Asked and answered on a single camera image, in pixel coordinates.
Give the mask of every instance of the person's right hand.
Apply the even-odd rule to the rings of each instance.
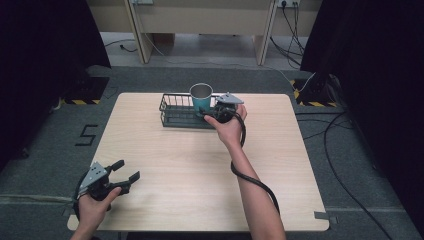
[[[80,222],[71,239],[91,239],[105,218],[109,205],[119,196],[121,190],[121,187],[114,188],[103,201],[94,200],[88,193],[81,196],[79,198]]]
[[[247,111],[243,104],[237,105],[237,113],[241,116],[243,121],[246,119]],[[216,129],[219,139],[227,148],[237,145],[240,146],[241,125],[235,117],[227,123],[220,123],[215,118],[207,115],[204,119]]]

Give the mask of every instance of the yellow and black hazard tape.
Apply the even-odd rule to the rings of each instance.
[[[62,104],[73,104],[73,105],[90,105],[99,104],[100,100],[88,100],[88,99],[62,99]]]
[[[329,101],[304,101],[302,97],[302,92],[299,92],[300,89],[297,89],[295,87],[296,81],[291,80],[290,83],[292,84],[294,88],[294,98],[296,99],[297,104],[301,106],[313,106],[313,107],[337,107],[337,104],[330,99]]]

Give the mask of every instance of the wooden table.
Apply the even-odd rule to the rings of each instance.
[[[287,231],[325,231],[327,220],[290,99],[282,94],[234,94],[248,111],[244,151],[275,193]],[[159,93],[119,96],[93,161],[110,175],[141,178],[118,197],[99,230],[248,231],[230,156],[215,130],[163,127]],[[68,228],[78,221],[71,215]]]

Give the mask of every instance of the black wire rack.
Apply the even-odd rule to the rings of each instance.
[[[212,105],[216,104],[217,97],[212,95]],[[203,117],[196,115],[190,94],[164,93],[159,111],[164,127],[213,129]]]

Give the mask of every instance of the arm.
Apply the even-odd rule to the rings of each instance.
[[[114,188],[103,201],[96,201],[89,194],[79,199],[80,222],[71,240],[90,240],[103,221],[109,204],[119,196],[121,188]]]
[[[244,105],[238,105],[237,112],[245,119]],[[225,144],[236,169],[244,175],[260,180],[240,145],[241,127],[237,119],[221,124],[210,116],[205,120],[218,132],[219,139]],[[262,188],[237,178],[246,220],[253,239],[286,239],[280,215]]]

